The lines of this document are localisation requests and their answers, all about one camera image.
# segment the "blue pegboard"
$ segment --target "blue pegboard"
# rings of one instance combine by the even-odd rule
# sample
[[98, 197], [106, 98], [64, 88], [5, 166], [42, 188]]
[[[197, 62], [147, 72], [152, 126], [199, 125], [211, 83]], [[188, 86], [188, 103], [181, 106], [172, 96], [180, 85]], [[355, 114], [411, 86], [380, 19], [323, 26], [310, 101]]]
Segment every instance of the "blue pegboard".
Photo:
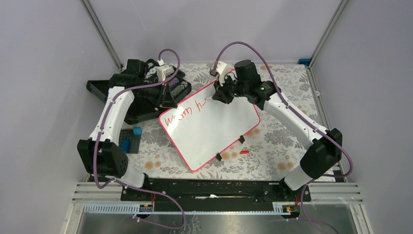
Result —
[[120, 141], [120, 150], [123, 151], [124, 153], [129, 153], [129, 147], [131, 146], [131, 140], [130, 139], [122, 139]]
[[298, 60], [298, 64], [310, 66], [311, 59], [310, 58], [301, 58]]
[[123, 130], [120, 130], [120, 133], [119, 133], [119, 145], [122, 139], [129, 139], [131, 141], [131, 144], [129, 146], [129, 154], [139, 153], [139, 144], [141, 142], [140, 135], [135, 136], [133, 134], [132, 129], [123, 129]]

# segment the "white cable connector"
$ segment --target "white cable connector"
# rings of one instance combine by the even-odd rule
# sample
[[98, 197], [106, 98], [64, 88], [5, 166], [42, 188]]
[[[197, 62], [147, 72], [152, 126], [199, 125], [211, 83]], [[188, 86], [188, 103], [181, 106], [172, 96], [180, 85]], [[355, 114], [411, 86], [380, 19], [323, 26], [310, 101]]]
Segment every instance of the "white cable connector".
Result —
[[159, 66], [163, 66], [165, 64], [163, 59], [158, 60], [158, 63], [159, 63]]
[[219, 80], [220, 85], [223, 86], [225, 83], [225, 75], [230, 71], [228, 64], [222, 61], [218, 61], [217, 68], [215, 69], [215, 71], [219, 75], [218, 80]]
[[166, 80], [167, 76], [173, 74], [174, 72], [173, 67], [170, 65], [155, 67], [155, 70], [159, 82]]

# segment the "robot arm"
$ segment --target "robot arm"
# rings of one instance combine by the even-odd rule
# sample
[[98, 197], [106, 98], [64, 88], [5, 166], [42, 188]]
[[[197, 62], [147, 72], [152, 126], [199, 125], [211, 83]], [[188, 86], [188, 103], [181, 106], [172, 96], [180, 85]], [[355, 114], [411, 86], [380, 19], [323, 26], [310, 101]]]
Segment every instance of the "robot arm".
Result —
[[278, 94], [271, 81], [261, 81], [255, 64], [250, 60], [243, 60], [235, 64], [236, 80], [226, 76], [229, 67], [222, 61], [218, 62], [215, 71], [218, 82], [214, 84], [216, 93], [212, 99], [229, 104], [234, 97], [246, 97], [248, 101], [255, 104], [261, 110], [277, 118], [286, 126], [307, 150], [300, 161], [300, 165], [290, 174], [282, 179], [281, 184], [288, 190], [295, 191], [312, 179], [319, 178], [328, 169], [341, 159], [341, 152], [321, 134], [310, 128], [291, 109], [282, 102], [280, 95], [307, 121], [313, 123], [319, 130], [324, 131], [341, 145], [342, 135], [337, 129], [328, 131], [325, 127], [317, 124], [302, 111], [291, 103], [284, 93]]

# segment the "table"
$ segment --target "table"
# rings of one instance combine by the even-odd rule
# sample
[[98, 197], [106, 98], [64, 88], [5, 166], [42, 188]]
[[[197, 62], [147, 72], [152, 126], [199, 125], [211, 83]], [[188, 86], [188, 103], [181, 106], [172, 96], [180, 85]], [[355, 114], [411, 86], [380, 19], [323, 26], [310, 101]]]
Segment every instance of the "table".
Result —
[[[270, 80], [265, 66], [257, 64], [262, 80]], [[181, 70], [192, 84], [191, 94], [214, 78], [209, 75], [210, 64], [183, 63]], [[305, 114], [320, 123], [314, 95], [304, 65], [270, 65], [277, 84], [287, 97]], [[305, 153], [297, 139], [273, 116], [259, 110], [261, 123], [247, 133], [245, 142], [234, 143], [222, 156], [200, 170], [191, 172], [162, 129], [158, 119], [138, 123], [143, 130], [138, 154], [128, 154], [129, 166], [163, 178], [281, 180], [300, 163]], [[241, 155], [242, 150], [249, 150]], [[317, 181], [334, 181], [321, 177]]]

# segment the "white clip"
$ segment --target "white clip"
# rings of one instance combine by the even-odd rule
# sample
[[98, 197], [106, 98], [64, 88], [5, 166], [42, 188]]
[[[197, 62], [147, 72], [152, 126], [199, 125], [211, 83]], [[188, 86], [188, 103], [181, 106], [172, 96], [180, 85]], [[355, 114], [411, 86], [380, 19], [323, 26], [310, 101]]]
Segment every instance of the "white clip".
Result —
[[109, 99], [111, 100], [111, 103], [116, 104], [116, 102], [111, 97], [109, 97]]
[[159, 64], [159, 66], [163, 66], [165, 63], [164, 63], [163, 59], [161, 59], [161, 60], [158, 60], [158, 64]]

